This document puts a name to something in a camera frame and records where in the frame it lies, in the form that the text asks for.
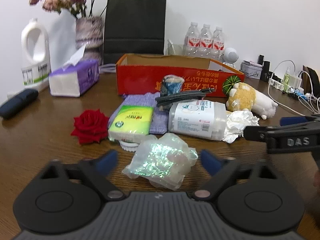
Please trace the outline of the person right hand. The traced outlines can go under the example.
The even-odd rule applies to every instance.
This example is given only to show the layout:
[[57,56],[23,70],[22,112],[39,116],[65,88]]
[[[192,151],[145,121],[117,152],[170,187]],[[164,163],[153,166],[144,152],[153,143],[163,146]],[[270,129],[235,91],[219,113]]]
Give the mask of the person right hand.
[[320,188],[320,170],[318,170],[314,175],[313,185],[314,187]]

